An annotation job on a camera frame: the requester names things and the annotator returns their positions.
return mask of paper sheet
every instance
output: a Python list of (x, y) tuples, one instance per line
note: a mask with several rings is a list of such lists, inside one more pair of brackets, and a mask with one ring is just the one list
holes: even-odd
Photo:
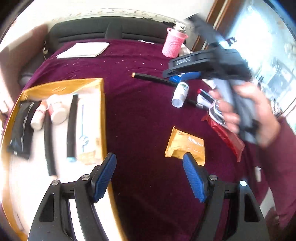
[(76, 43), (72, 48), (69, 48), (65, 52), (58, 54), (57, 58), (94, 58), (101, 54), (108, 46), (109, 43), (104, 42)]

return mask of pink cup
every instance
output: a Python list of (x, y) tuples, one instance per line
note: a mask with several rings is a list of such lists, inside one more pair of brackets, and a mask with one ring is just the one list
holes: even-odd
[(167, 28), (167, 32), (168, 35), (163, 46), (163, 55), (168, 58), (176, 58), (181, 49), (181, 45), (184, 43), (184, 40), (188, 38), (188, 35), (172, 28)]

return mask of red package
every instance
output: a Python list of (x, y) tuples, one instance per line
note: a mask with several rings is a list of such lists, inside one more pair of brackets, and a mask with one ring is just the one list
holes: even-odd
[(232, 152), (237, 157), (237, 162), (240, 162), (242, 158), (242, 151), (244, 150), (245, 144), (240, 138), (230, 130), (219, 125), (215, 122), (207, 113), (202, 119), (202, 121), (207, 121), (209, 125), (214, 129), (214, 131), (221, 137), (221, 139), (227, 144), (227, 146), (232, 150)]

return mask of sleeve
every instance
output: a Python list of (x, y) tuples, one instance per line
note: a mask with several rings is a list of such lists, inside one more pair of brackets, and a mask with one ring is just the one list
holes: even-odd
[(266, 180), (274, 196), (281, 228), (287, 226), (296, 211), (296, 137), (284, 118), (281, 130), (260, 160)]

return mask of small white bottle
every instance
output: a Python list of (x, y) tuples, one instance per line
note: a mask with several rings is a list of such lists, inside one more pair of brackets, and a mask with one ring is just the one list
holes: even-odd
[(177, 108), (182, 107), (187, 97), (188, 91), (189, 91), (188, 84), (186, 84), (185, 82), (178, 83), (172, 99), (172, 105)]
[(45, 112), (47, 110), (47, 102), (46, 100), (41, 101), (41, 104), (39, 107), (36, 109), (33, 118), (31, 120), (31, 127), (39, 131), (42, 128), (44, 117), (45, 117)]
[(54, 94), (47, 99), (48, 112), (53, 124), (60, 124), (67, 119), (67, 110), (63, 107), (59, 95)]

